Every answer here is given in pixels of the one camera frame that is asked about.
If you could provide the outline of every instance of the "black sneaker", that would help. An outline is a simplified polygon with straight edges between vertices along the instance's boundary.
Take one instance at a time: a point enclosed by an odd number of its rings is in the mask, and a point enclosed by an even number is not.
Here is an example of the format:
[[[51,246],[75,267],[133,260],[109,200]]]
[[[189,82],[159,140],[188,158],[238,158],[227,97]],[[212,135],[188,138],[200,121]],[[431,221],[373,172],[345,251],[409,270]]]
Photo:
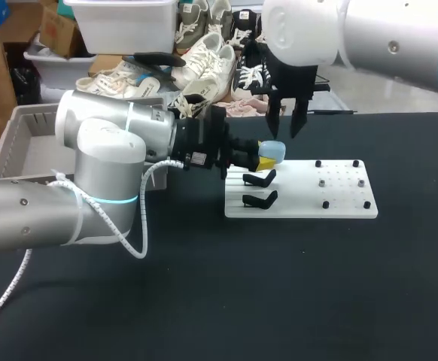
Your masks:
[[[241,10],[233,13],[233,29],[231,40],[227,43],[234,47],[234,50],[242,50],[250,40],[256,38],[257,14],[252,10]]]
[[[257,20],[257,35],[256,41],[258,43],[267,44],[266,34],[263,31],[263,17],[261,15]]]
[[[264,87],[263,67],[265,55],[263,48],[256,41],[249,41],[245,45],[237,62],[236,73],[231,86],[231,96],[234,100],[252,98],[251,91],[253,89]]]
[[[263,43],[257,43],[257,46],[260,48],[261,53],[263,54],[263,81],[264,81],[264,88],[271,88],[272,86],[272,78],[271,74],[269,73],[268,69],[268,57],[267,54],[269,52],[269,49],[266,44]]]

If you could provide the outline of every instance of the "blue led ring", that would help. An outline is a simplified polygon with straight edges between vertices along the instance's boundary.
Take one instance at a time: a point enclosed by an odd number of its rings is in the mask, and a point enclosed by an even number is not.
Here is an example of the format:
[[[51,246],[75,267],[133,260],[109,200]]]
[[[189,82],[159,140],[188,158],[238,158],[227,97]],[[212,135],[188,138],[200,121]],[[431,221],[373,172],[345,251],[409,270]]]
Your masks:
[[[127,203],[135,202],[138,199],[138,196],[135,196],[131,199],[125,199],[123,201],[109,201],[108,199],[100,199],[100,198],[93,198],[92,199],[98,203],[104,203],[108,205],[126,205]]]

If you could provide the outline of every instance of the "white plastic bin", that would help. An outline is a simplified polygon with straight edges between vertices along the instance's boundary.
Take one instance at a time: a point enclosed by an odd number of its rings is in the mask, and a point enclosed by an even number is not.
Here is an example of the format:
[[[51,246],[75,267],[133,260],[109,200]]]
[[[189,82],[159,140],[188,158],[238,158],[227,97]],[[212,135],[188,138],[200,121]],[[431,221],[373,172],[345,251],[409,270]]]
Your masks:
[[[37,68],[41,82],[51,89],[75,89],[75,82],[81,77],[88,77],[90,66],[96,57],[65,59],[55,56],[41,56],[40,47],[32,45],[23,57],[31,60]]]
[[[64,0],[72,6],[92,54],[164,52],[174,49],[177,0]]]

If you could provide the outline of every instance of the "floor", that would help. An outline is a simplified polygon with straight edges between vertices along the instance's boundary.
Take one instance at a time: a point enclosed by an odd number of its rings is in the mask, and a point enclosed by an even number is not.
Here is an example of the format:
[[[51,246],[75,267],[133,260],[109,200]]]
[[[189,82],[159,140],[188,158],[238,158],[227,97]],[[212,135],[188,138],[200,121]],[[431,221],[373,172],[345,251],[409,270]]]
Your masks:
[[[338,67],[320,67],[318,74],[360,114],[438,112],[438,93]]]

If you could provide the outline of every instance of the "black clip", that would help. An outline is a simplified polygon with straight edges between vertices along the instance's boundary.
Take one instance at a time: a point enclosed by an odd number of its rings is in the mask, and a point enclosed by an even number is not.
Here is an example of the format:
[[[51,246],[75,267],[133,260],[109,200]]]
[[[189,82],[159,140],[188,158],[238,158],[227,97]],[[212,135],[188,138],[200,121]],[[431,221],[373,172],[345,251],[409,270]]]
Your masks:
[[[244,174],[242,175],[242,180],[244,183],[250,183],[253,186],[267,188],[271,185],[272,181],[276,178],[276,170],[273,169],[269,172],[266,178],[256,177],[252,174]]]
[[[254,196],[245,195],[242,196],[242,203],[244,203],[244,206],[246,205],[252,207],[252,208],[259,208],[263,210],[268,210],[271,208],[271,206],[276,202],[276,199],[278,199],[278,191],[275,190],[271,194],[269,194],[269,197],[267,199],[261,199]]]

